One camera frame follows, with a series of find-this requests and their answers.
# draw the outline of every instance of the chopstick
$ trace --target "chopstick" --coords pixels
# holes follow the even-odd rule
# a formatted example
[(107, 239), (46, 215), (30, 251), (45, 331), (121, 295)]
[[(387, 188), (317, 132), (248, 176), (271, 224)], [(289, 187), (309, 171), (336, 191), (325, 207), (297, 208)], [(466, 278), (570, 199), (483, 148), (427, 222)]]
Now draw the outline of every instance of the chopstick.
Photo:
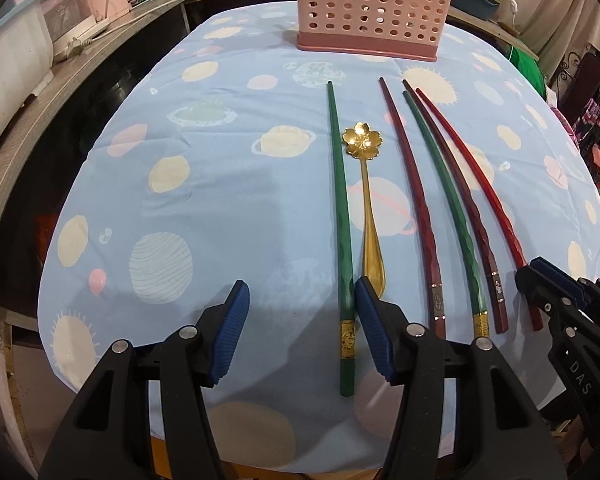
[(350, 397), (356, 381), (356, 310), (353, 302), (353, 258), (347, 181), (344, 173), (342, 139), (333, 83), (327, 83), (331, 149), (333, 155), (333, 182), (336, 203), (336, 238), (338, 245), (338, 307), (340, 310), (340, 395)]
[(474, 242), (469, 233), (469, 229), (466, 225), (466, 219), (464, 217), (464, 210), (456, 193), (454, 182), (449, 175), (448, 169), (446, 168), (445, 161), (442, 159), (436, 141), (433, 138), (433, 134), (429, 129), (429, 125), (426, 123), (424, 114), (418, 107), (418, 103), (415, 100), (415, 92), (407, 83), (403, 81), (405, 88), (407, 89), (402, 93), (411, 112), (413, 113), (416, 122), (422, 133), (422, 137), (425, 140), (429, 154), (433, 159), (433, 163), (442, 182), (442, 188), (445, 191), (446, 200), (451, 209), (451, 216), (456, 226), (456, 234), (458, 235), (458, 241), (460, 242), (460, 249), (462, 251), (462, 260), (464, 261), (464, 272), (466, 274), (466, 282), (469, 288), (469, 298), (471, 302), (471, 311), (474, 318), (474, 336), (475, 337), (489, 337), (489, 317), (487, 314), (487, 308), (484, 304), (484, 298), (482, 296), (482, 290), (480, 286), (480, 277), (478, 270), (478, 262), (475, 259)]
[(407, 133), (404, 130), (400, 115), (395, 107), (394, 99), (384, 81), (380, 78), (380, 86), (384, 100), (389, 108), (394, 127), (398, 133), (398, 142), (402, 151), (404, 167), (407, 172), (411, 193), (415, 203), (416, 220), (418, 222), (418, 231), (420, 232), (420, 243), (422, 245), (422, 257), (424, 260), (424, 275), (427, 285), (427, 303), (429, 307), (429, 327), (434, 330), (439, 338), (446, 338), (445, 326), (445, 304), (442, 296), (442, 276), (440, 275), (440, 264), (438, 263), (438, 255), (436, 253), (436, 239), (433, 235), (431, 227), (431, 218), (429, 216), (429, 208), (424, 195), (422, 181), (418, 174), (416, 160), (411, 151)]
[(425, 105), (416, 95), (416, 92), (413, 91), (413, 88), (411, 88), (407, 82), (404, 82), (404, 87), (412, 96), (414, 102), (418, 106), (418, 109), (421, 111), (424, 120), (429, 125), (430, 132), (438, 144), (438, 149), (446, 160), (449, 171), (456, 181), (456, 186), (458, 186), (458, 192), (462, 197), (462, 202), (464, 203), (467, 216), (469, 217), (471, 225), (474, 228), (475, 241), (478, 245), (478, 252), (480, 253), (482, 267), (484, 268), (484, 273), (487, 279), (487, 288), (489, 289), (489, 295), (491, 298), (491, 309), (493, 310), (493, 319), (495, 322), (496, 332), (498, 334), (502, 334), (509, 329), (509, 319), (507, 318), (507, 309), (505, 306), (504, 294), (500, 281), (500, 273), (498, 272), (498, 266), (496, 259), (493, 256), (493, 251), (491, 251), (491, 247), (489, 245), (489, 235), (487, 234), (487, 231), (482, 224), (482, 219), (480, 218), (480, 210), (475, 205), (474, 199), (471, 196), (471, 190), (469, 189), (464, 175), (460, 170), (460, 166), (458, 166), (458, 162), (456, 161), (454, 154), (451, 152), (451, 148), (449, 148), (449, 145), (446, 143), (445, 137), (438, 128), (436, 121), (433, 120), (433, 117), (431, 117), (431, 114)]
[[(509, 251), (511, 253), (511, 256), (513, 257), (516, 267), (524, 267), (526, 265), (526, 260), (523, 255), (520, 242), (518, 241), (518, 238), (516, 237), (516, 234), (513, 231), (513, 226), (511, 225), (509, 217), (507, 217), (506, 213), (504, 212), (504, 209), (502, 208), (500, 199), (493, 190), (493, 186), (487, 180), (487, 177), (484, 176), (480, 165), (478, 165), (478, 163), (474, 159), (474, 156), (460, 138), (460, 135), (456, 132), (453, 126), (449, 123), (449, 121), (446, 120), (446, 118), (444, 117), (442, 112), (438, 110), (436, 105), (433, 104), (433, 102), (431, 102), (431, 100), (426, 96), (426, 94), (422, 90), (417, 89), (416, 93), (426, 103), (427, 107), (430, 108), (435, 117), (440, 121), (440, 124), (444, 126), (446, 132), (449, 134), (449, 137), (451, 137), (454, 144), (458, 147), (460, 153), (462, 153), (462, 156), (464, 156), (464, 160), (466, 160), (466, 163), (469, 165), (469, 168), (471, 168), (474, 177), (476, 178), (476, 180), (480, 184), (480, 187), (482, 188), (482, 192), (486, 195), (487, 200), (491, 205), (491, 209), (493, 209), (493, 212), (496, 215), (498, 224), (500, 225), (500, 229), (505, 237), (505, 240), (509, 247)], [(540, 310), (537, 307), (529, 305), (529, 314), (531, 316), (531, 323), (533, 329), (536, 332), (542, 330), (544, 322), (542, 321)]]

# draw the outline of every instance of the perforated basket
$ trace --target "perforated basket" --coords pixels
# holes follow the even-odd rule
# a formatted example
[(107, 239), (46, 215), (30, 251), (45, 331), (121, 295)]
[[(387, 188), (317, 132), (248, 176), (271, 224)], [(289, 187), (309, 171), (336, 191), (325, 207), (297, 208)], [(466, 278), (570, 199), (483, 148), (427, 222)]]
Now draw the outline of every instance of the perforated basket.
[(298, 0), (298, 48), (436, 60), (451, 0)]

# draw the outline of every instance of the blue gripper pad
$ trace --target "blue gripper pad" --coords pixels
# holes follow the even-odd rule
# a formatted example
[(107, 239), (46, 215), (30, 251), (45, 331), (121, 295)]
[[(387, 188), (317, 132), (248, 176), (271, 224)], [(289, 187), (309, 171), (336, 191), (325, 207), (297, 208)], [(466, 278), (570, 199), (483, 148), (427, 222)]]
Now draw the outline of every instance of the blue gripper pad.
[(531, 260), (529, 267), (540, 272), (548, 280), (558, 285), (573, 298), (580, 310), (586, 311), (588, 302), (585, 297), (584, 288), (571, 276), (541, 257)]
[(382, 320), (381, 313), (378, 312), (378, 307), (382, 308), (385, 304), (378, 300), (371, 284), (365, 277), (357, 280), (354, 297), (356, 310), (360, 316), (360, 323), (365, 331), (366, 342), (369, 344), (376, 370), (391, 382), (396, 377), (394, 348), (390, 332)]
[(211, 346), (208, 377), (212, 384), (226, 375), (234, 358), (235, 347), (249, 313), (249, 287), (236, 282), (224, 303), (226, 312)]

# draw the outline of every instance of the metal screw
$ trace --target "metal screw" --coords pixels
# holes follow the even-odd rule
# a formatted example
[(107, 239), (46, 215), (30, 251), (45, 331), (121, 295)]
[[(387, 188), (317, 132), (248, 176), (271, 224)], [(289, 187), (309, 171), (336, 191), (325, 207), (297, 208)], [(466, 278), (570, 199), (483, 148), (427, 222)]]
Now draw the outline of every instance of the metal screw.
[(118, 339), (115, 343), (113, 343), (113, 345), (111, 345), (111, 349), (116, 354), (122, 354), (127, 348), (129, 348), (129, 343), (127, 343), (124, 339)]
[(407, 334), (414, 337), (421, 337), (424, 335), (424, 327), (419, 323), (410, 323), (407, 325)]
[(198, 329), (194, 326), (183, 326), (178, 334), (183, 339), (192, 339), (198, 335)]
[(475, 345), (480, 350), (491, 350), (493, 348), (493, 342), (488, 337), (479, 337), (475, 340)]

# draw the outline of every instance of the striped planet pattern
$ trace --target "striped planet pattern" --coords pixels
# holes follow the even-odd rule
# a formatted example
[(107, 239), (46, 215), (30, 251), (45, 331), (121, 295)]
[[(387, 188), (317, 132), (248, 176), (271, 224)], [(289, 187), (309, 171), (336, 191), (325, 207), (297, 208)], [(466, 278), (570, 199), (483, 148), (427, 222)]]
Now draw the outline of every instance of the striped planet pattern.
[(174, 233), (152, 233), (140, 238), (129, 260), (131, 284), (145, 303), (177, 300), (193, 277), (187, 243)]

